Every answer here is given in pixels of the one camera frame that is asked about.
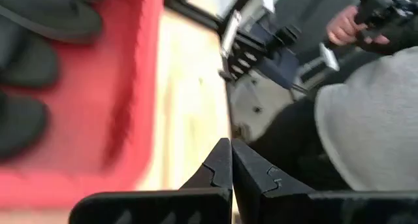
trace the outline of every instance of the finger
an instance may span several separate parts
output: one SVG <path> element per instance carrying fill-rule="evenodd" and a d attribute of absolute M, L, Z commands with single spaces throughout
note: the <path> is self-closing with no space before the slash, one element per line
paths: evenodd
<path fill-rule="evenodd" d="M 337 39 L 345 43 L 351 43 L 355 41 L 355 37 L 353 35 L 348 35 L 341 27 L 337 27 L 333 33 Z"/>
<path fill-rule="evenodd" d="M 342 46 L 346 43 L 337 38 L 337 36 L 333 32 L 328 32 L 328 39 L 336 45 Z"/>
<path fill-rule="evenodd" d="M 333 18 L 329 23 L 328 23 L 328 25 L 327 25 L 327 31 L 328 32 L 332 32 L 332 30 L 334 30 L 335 29 L 335 27 L 337 27 L 338 26 L 338 24 L 337 24 L 337 21 L 338 19 L 336 19 L 336 18 Z"/>
<path fill-rule="evenodd" d="M 356 29 L 356 32 L 362 31 L 367 28 L 366 24 L 356 24 L 353 19 L 349 19 L 350 24 Z"/>
<path fill-rule="evenodd" d="M 349 18 L 342 18 L 340 24 L 344 32 L 346 32 L 349 36 L 355 36 L 355 33 L 357 32 L 356 25 L 353 25 Z"/>
<path fill-rule="evenodd" d="M 359 13 L 359 10 L 356 6 L 350 5 L 344 10 L 344 15 L 348 18 L 354 18 L 357 13 Z"/>
<path fill-rule="evenodd" d="M 389 44 L 390 40 L 383 35 L 378 36 L 376 39 L 373 40 L 375 43 L 378 44 Z"/>
<path fill-rule="evenodd" d="M 370 38 L 370 37 L 365 38 L 364 41 L 367 44 L 371 44 L 373 42 L 372 38 Z"/>

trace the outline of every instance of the black pants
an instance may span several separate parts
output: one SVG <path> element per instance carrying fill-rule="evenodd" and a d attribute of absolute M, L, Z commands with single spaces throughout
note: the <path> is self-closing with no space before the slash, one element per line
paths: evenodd
<path fill-rule="evenodd" d="M 323 150 L 314 119 L 314 102 L 309 99 L 286 106 L 250 146 L 316 190 L 349 189 Z"/>

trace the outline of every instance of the gray sweatshirt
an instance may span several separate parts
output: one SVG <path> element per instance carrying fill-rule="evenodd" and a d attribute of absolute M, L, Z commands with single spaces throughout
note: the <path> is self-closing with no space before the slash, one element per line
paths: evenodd
<path fill-rule="evenodd" d="M 323 87 L 315 118 L 330 160 L 358 191 L 418 188 L 418 47 Z"/>

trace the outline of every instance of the hand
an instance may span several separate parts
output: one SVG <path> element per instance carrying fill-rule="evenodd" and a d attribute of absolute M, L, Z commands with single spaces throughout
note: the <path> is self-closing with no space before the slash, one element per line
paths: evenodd
<path fill-rule="evenodd" d="M 331 42 L 342 46 L 354 43 L 357 40 L 355 37 L 357 32 L 367 28 L 366 24 L 357 25 L 354 22 L 354 18 L 358 12 L 359 11 L 356 6 L 348 6 L 328 23 L 327 33 Z M 370 37 L 365 38 L 364 41 L 368 44 L 372 42 L 378 44 L 388 44 L 390 42 L 389 39 L 383 35 L 378 36 L 374 40 Z"/>

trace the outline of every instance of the red mat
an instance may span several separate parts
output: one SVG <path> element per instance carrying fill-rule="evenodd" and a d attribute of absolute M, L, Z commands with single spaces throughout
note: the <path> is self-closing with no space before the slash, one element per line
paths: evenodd
<path fill-rule="evenodd" d="M 0 208 L 71 207 L 100 191 L 134 188 L 152 152 L 159 14 L 163 0 L 102 0 L 101 38 L 54 43 L 59 82 L 30 94 L 50 109 L 47 132 L 0 166 Z"/>

